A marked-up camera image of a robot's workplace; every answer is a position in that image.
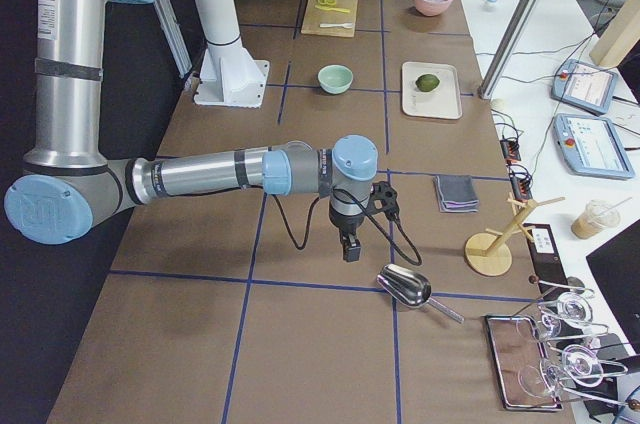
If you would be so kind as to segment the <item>light green bowl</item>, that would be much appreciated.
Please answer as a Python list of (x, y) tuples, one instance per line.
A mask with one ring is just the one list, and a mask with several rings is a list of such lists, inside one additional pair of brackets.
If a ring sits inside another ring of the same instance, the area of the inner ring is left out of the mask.
[(346, 92), (351, 87), (353, 78), (353, 72), (339, 64), (324, 66), (317, 74), (321, 89), (332, 95)]

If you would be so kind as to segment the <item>white plastic spoon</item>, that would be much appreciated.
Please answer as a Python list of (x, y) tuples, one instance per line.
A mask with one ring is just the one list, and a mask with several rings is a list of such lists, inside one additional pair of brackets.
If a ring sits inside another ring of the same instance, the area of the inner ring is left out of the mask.
[(345, 23), (320, 23), (319, 28), (321, 29), (353, 29), (355, 24), (352, 22), (345, 22)]

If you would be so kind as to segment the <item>grey folded cloth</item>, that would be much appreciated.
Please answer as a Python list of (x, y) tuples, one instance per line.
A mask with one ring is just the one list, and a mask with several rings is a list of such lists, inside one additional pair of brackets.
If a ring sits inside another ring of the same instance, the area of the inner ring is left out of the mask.
[(479, 210), (479, 199), (469, 175), (438, 174), (434, 177), (439, 210), (471, 213)]

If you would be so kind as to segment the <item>wooden mug tree stand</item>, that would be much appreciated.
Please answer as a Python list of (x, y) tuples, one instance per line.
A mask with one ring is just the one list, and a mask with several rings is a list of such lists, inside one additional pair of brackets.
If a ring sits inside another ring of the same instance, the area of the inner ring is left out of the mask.
[(486, 228), (484, 232), (472, 235), (466, 241), (464, 247), (467, 264), (483, 276), (496, 277), (504, 275), (512, 265), (512, 254), (507, 246), (507, 241), (514, 234), (521, 233), (528, 241), (533, 242), (533, 227), (525, 224), (526, 219), (538, 207), (563, 200), (564, 197), (542, 202), (538, 202), (533, 198), (520, 201), (512, 194), (509, 194), (506, 201), (512, 208), (513, 217), (511, 221), (502, 231)]

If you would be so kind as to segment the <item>white rabbit tray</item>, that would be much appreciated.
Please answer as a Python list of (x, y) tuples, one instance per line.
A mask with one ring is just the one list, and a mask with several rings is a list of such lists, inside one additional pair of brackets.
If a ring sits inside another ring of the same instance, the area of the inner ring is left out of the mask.
[(456, 120), (462, 116), (457, 70), (448, 64), (402, 64), (402, 110), (412, 117)]

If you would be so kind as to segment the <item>green avocado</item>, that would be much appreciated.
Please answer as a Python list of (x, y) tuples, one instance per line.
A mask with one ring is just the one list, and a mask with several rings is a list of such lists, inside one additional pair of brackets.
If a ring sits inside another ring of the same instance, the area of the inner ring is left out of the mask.
[(422, 74), (415, 81), (416, 88), (424, 93), (433, 92), (440, 83), (440, 79), (435, 74)]

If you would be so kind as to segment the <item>black power strip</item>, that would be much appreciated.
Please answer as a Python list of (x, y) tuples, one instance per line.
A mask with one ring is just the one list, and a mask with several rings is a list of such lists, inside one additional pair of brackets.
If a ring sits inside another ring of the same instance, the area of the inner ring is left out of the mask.
[(516, 137), (502, 138), (499, 143), (515, 199), (521, 202), (531, 199), (533, 177), (521, 163), (518, 139)]

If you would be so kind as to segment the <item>black box with label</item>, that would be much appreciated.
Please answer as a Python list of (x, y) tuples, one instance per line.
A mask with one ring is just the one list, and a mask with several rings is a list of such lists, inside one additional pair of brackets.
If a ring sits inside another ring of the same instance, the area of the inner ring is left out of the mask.
[[(531, 235), (534, 241), (528, 241), (527, 245), (534, 268), (534, 274), (543, 282), (566, 284), (566, 275), (551, 226), (540, 223), (526, 223), (526, 226), (532, 227)], [(549, 288), (549, 286), (543, 282), (538, 285), (541, 292)]]

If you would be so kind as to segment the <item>bamboo cutting board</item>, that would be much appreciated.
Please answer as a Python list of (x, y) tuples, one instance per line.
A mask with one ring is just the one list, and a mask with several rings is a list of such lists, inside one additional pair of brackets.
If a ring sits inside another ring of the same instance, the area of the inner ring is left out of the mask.
[(314, 8), (317, 0), (308, 0), (304, 17), (301, 24), (300, 33), (303, 35), (331, 36), (341, 38), (352, 38), (355, 36), (355, 26), (353, 29), (321, 29), (320, 23), (356, 23), (358, 0), (336, 0), (335, 7), (348, 8), (351, 13), (344, 14), (332, 11), (321, 11)]

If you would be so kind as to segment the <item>iced coffee cup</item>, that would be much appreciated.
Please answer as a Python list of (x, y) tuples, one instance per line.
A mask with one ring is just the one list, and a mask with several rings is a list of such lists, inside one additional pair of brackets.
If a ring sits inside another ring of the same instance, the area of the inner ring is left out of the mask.
[(618, 208), (630, 200), (632, 197), (627, 197), (615, 204), (603, 200), (589, 201), (571, 224), (572, 233), (580, 239), (589, 239), (603, 230), (617, 227), (621, 222)]

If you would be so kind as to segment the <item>near teach pendant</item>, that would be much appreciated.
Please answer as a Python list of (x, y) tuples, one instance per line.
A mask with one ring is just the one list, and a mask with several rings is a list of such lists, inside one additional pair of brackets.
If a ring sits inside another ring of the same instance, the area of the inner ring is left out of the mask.
[(614, 129), (602, 117), (557, 114), (553, 131), (560, 153), (576, 175), (629, 180), (635, 171)]

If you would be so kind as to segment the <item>teach pendant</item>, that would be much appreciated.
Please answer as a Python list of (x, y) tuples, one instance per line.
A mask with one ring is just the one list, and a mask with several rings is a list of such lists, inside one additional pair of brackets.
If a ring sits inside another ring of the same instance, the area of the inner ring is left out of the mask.
[(608, 112), (618, 76), (611, 70), (569, 59), (554, 76), (551, 96), (595, 115)]
[(635, 171), (614, 129), (602, 117), (557, 114), (553, 131), (560, 153), (576, 175), (629, 180)]

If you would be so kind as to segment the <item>far teach pendant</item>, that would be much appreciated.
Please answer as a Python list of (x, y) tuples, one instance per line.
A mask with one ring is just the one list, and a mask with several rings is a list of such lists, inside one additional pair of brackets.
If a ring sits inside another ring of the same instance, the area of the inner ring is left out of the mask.
[(611, 70), (569, 59), (554, 76), (551, 96), (595, 115), (608, 112), (618, 76)]

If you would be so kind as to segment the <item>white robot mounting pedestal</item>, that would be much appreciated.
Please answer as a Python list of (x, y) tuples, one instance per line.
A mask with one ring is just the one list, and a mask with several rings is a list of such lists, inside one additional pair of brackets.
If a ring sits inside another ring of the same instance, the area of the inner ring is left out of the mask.
[(195, 3), (206, 41), (195, 103), (260, 107), (270, 63), (253, 59), (244, 47), (234, 0), (195, 0)]

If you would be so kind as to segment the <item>aluminium frame post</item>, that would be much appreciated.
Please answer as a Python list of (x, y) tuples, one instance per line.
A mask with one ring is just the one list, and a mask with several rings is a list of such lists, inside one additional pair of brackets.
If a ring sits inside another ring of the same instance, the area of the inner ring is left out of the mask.
[(488, 100), (492, 97), (538, 2), (539, 0), (519, 0), (488, 71), (478, 88), (478, 96), (481, 99)]

